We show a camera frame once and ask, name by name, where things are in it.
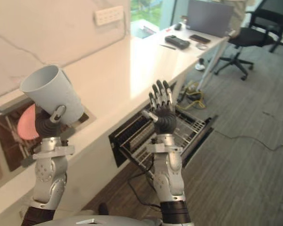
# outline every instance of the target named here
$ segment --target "pink object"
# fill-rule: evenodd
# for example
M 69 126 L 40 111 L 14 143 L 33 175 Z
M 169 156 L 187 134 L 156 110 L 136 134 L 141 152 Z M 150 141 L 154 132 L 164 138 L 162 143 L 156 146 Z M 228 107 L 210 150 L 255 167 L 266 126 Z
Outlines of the pink object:
M 21 115 L 17 131 L 18 135 L 24 140 L 33 140 L 39 137 L 39 134 L 36 131 L 35 125 L 35 105 L 31 105 L 29 108 L 23 112 Z

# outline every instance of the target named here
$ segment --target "pen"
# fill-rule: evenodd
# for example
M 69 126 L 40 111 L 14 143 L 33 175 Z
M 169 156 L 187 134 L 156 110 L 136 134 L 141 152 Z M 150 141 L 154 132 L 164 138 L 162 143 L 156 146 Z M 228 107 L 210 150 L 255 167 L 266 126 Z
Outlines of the pen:
M 163 47 L 167 47 L 167 48 L 176 50 L 176 48 L 175 48 L 175 47 L 172 47 L 172 46 L 166 46 L 166 45 L 162 45 L 162 44 L 160 44 L 160 45 L 163 46 Z

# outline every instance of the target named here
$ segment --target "power strip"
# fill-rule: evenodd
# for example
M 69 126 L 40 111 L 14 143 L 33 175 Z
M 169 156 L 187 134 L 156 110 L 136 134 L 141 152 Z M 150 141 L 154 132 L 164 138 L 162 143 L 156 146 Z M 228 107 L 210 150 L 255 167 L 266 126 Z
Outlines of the power strip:
M 114 21 L 123 19 L 124 17 L 124 7 L 116 6 L 111 8 L 106 8 L 95 12 L 95 23 L 97 26 L 104 24 L 109 24 Z

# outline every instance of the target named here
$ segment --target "white paper cup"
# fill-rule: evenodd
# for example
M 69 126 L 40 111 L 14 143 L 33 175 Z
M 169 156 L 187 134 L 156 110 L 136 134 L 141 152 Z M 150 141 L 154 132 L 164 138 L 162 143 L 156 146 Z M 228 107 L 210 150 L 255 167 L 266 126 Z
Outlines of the white paper cup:
M 63 124 L 77 121 L 84 112 L 69 78 L 55 65 L 41 68 L 25 78 L 20 84 L 20 90 L 49 114 L 59 105 L 65 105 L 66 111 L 61 118 Z

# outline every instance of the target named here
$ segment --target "window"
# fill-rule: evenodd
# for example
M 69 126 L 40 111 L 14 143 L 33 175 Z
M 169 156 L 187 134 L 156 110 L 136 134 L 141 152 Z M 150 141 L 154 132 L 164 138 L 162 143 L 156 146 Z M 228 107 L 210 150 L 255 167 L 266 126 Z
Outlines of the window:
M 131 35 L 146 38 L 171 25 L 175 0 L 131 0 Z

